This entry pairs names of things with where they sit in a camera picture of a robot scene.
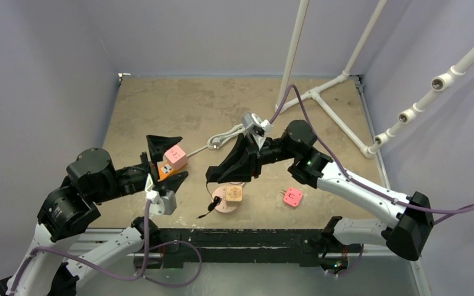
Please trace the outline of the pink cube socket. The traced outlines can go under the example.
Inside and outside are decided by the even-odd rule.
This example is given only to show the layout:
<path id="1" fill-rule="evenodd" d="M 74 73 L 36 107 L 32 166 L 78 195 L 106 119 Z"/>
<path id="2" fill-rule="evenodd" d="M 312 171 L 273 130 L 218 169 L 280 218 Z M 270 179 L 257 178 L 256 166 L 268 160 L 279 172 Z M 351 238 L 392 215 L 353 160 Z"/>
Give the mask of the pink cube socket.
<path id="1" fill-rule="evenodd" d="M 166 161 L 175 169 L 181 168 L 188 163 L 187 153 L 178 145 L 169 148 L 164 157 Z"/>

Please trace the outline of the beige cube power socket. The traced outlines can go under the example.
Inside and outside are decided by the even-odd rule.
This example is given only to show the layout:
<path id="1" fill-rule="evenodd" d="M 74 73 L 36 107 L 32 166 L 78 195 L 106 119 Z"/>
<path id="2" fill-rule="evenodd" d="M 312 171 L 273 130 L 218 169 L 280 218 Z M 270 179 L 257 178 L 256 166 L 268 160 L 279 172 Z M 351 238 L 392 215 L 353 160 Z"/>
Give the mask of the beige cube power socket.
<path id="1" fill-rule="evenodd" d="M 227 203 L 237 203 L 240 204 L 243 201 L 243 187 L 234 185 L 227 186 L 225 189 L 225 201 Z"/>

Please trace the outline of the pink round power socket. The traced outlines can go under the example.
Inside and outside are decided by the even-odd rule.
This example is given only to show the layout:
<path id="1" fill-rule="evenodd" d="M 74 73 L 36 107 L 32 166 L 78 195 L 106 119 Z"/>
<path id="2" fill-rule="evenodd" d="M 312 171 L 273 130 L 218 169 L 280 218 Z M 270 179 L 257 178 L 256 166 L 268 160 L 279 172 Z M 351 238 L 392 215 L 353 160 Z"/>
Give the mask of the pink round power socket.
<path id="1" fill-rule="evenodd" d="M 225 195 L 226 195 L 226 192 L 225 192 L 225 189 L 227 186 L 234 186 L 234 185 L 238 185 L 238 186 L 242 186 L 241 184 L 230 184 L 230 185 L 224 185 L 224 186 L 220 186 L 218 188 L 216 188 L 216 190 L 212 193 L 212 198 L 215 199 L 216 197 L 218 197 L 220 199 L 220 202 L 215 206 L 215 211 L 220 213 L 220 214 L 231 214 L 231 213 L 234 213 L 235 211 L 237 211 L 237 209 L 241 206 L 241 204 L 243 203 L 243 201 L 241 203 L 227 203 L 225 201 Z"/>

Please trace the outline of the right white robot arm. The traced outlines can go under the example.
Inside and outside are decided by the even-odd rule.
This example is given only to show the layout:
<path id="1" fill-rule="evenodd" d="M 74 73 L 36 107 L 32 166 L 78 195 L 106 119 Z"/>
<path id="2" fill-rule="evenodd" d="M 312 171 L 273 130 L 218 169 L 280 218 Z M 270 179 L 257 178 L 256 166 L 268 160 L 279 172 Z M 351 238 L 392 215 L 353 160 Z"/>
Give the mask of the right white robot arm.
<path id="1" fill-rule="evenodd" d="M 385 245 L 397 256 L 420 258 L 434 226 L 427 196 L 412 196 L 383 188 L 353 173 L 343 173 L 337 161 L 314 147 L 317 136 L 304 120 L 293 120 L 279 138 L 245 132 L 217 166 L 206 171 L 207 183 L 250 182 L 258 178 L 262 166 L 293 160 L 287 171 L 302 185 L 330 192 L 363 208 L 372 220 L 351 220 L 334 216 L 323 234 L 323 246 L 336 251 L 344 245 Z"/>

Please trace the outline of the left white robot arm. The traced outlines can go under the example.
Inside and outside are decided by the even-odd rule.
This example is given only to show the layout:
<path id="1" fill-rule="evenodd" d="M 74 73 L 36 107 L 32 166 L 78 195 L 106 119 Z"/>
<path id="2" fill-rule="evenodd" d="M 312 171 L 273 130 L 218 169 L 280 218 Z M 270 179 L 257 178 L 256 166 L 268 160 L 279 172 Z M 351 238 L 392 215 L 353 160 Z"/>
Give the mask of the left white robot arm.
<path id="1" fill-rule="evenodd" d="M 108 151 L 84 150 L 67 167 L 67 176 L 43 202 L 33 240 L 14 275 L 0 280 L 1 295 L 75 295 L 100 272 L 142 250 L 145 255 L 162 247 L 159 228 L 150 215 L 170 215 L 177 206 L 175 194 L 188 173 L 160 179 L 157 164 L 179 137 L 149 135 L 148 151 L 140 163 L 116 169 Z M 88 226 L 99 218 L 98 205 L 143 192 L 144 216 L 99 247 L 72 257 L 69 249 Z"/>

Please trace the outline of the pink square plug adapter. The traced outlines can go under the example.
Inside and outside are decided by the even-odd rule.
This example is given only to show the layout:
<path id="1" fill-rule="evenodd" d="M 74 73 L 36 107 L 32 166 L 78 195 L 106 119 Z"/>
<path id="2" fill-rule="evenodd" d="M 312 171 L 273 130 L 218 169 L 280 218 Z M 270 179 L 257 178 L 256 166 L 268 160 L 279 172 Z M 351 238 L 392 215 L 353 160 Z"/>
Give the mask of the pink square plug adapter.
<path id="1" fill-rule="evenodd" d="M 283 195 L 284 204 L 293 208 L 297 208 L 299 206 L 304 196 L 302 191 L 295 187 L 289 187 L 286 190 L 282 190 L 281 193 Z"/>

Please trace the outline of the orange power strip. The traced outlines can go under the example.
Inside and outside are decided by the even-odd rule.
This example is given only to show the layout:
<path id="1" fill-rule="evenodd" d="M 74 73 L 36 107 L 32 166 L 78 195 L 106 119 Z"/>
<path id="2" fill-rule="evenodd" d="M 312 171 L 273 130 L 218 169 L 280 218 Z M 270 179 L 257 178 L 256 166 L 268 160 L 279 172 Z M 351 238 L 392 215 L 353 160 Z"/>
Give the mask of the orange power strip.
<path id="1" fill-rule="evenodd" d="M 164 162 L 163 164 L 159 165 L 158 167 L 159 181 L 163 181 L 181 172 L 182 170 L 186 168 L 187 164 L 188 164 L 188 161 L 180 162 L 180 163 Z"/>

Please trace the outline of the white pipe with fittings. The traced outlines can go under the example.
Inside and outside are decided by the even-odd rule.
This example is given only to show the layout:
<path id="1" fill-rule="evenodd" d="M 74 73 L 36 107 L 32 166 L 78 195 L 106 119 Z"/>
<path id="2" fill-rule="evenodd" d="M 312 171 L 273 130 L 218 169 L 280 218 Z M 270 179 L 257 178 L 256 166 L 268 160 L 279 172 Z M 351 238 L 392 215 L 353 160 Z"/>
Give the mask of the white pipe with fittings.
<path id="1" fill-rule="evenodd" d="M 405 125 L 413 122 L 425 109 L 442 93 L 447 91 L 456 81 L 465 75 L 465 72 L 474 64 L 474 46 L 446 72 L 437 75 L 430 81 L 430 90 L 410 108 L 401 111 L 397 117 L 397 122 L 386 131 L 373 138 L 374 144 L 368 149 L 373 154 L 395 138 Z"/>

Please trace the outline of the white pipe frame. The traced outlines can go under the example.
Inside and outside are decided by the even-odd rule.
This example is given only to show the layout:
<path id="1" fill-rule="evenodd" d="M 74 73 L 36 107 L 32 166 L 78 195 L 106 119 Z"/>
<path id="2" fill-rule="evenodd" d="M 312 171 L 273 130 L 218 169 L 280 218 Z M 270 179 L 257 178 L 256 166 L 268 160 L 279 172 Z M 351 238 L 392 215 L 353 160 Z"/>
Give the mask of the white pipe frame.
<path id="1" fill-rule="evenodd" d="M 339 115 L 333 111 L 333 109 L 325 102 L 321 93 L 327 89 L 330 89 L 337 84 L 341 84 L 345 82 L 350 77 L 350 71 L 353 68 L 354 63 L 356 62 L 361 50 L 363 49 L 368 37 L 370 36 L 374 26 L 376 25 L 380 15 L 385 8 L 387 0 L 380 0 L 378 1 L 363 33 L 358 40 L 353 53 L 351 54 L 345 68 L 335 78 L 332 80 L 320 85 L 316 86 L 304 94 L 301 95 L 301 99 L 312 99 L 314 100 L 326 113 L 327 115 L 340 127 L 342 132 L 346 134 L 346 136 L 359 148 L 360 153 L 367 158 L 373 158 L 375 154 L 380 150 L 380 144 L 372 144 L 370 146 L 363 143 L 363 141 L 358 137 L 353 130 L 347 126 L 346 122 L 342 120 Z M 281 79 L 281 85 L 279 90 L 278 99 L 275 104 L 275 113 L 278 115 L 288 108 L 296 105 L 298 103 L 297 99 L 292 99 L 290 101 L 287 100 L 285 96 L 286 89 L 288 87 L 288 83 L 291 77 L 291 72 L 293 69 L 297 48 L 301 39 L 301 34 L 304 27 L 304 22 L 306 20 L 306 16 L 309 10 L 309 1 L 301 0 L 299 1 L 299 7 L 297 9 L 296 14 L 296 21 L 293 28 L 293 33 L 291 36 L 291 41 L 289 44 L 288 55 L 286 58 L 286 63 L 283 71 L 283 76 Z"/>

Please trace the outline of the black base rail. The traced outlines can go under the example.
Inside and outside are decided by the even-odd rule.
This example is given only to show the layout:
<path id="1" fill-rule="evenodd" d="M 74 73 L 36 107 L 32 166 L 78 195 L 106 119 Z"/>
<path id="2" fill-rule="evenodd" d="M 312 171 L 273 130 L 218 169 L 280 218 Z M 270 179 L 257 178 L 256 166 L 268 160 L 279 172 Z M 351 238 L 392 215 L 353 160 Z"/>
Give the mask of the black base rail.
<path id="1" fill-rule="evenodd" d="M 182 268 L 185 263 L 279 263 L 342 271 L 360 244 L 331 236 L 337 217 L 323 229 L 158 228 L 150 224 L 148 268 Z"/>

